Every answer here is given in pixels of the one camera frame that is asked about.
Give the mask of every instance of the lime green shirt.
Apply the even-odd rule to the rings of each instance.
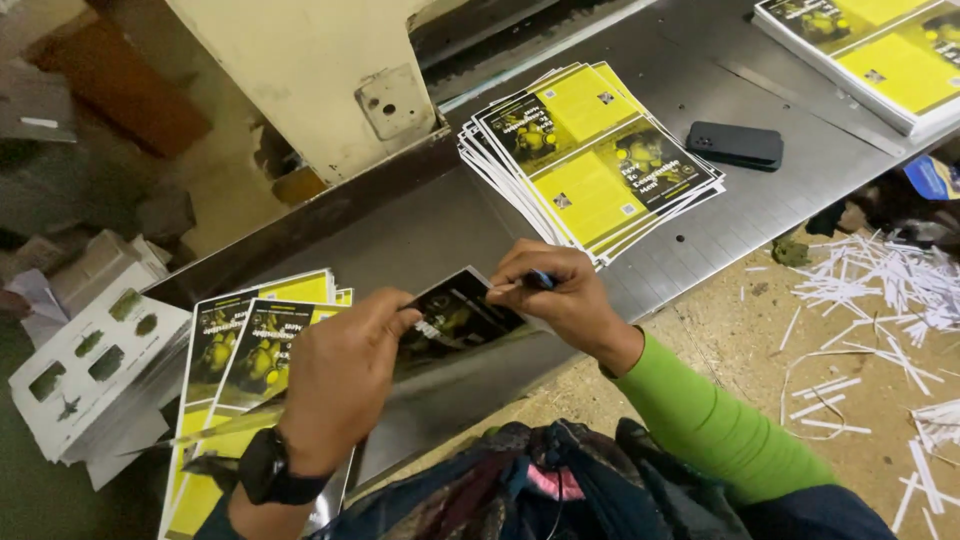
[[[664,450],[725,481],[734,503],[837,483],[803,442],[694,372],[649,333],[636,366],[613,383]]]

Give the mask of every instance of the white paper stack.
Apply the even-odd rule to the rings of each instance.
[[[597,268],[724,191],[605,63],[575,63],[472,116],[461,158],[544,241]]]
[[[960,119],[950,0],[765,0],[754,24],[904,135]]]
[[[123,439],[142,446],[167,429],[156,412],[182,376],[175,357],[190,313],[139,294],[155,280],[142,263],[132,265],[10,377],[43,455],[86,461],[95,489],[129,464],[112,459]]]

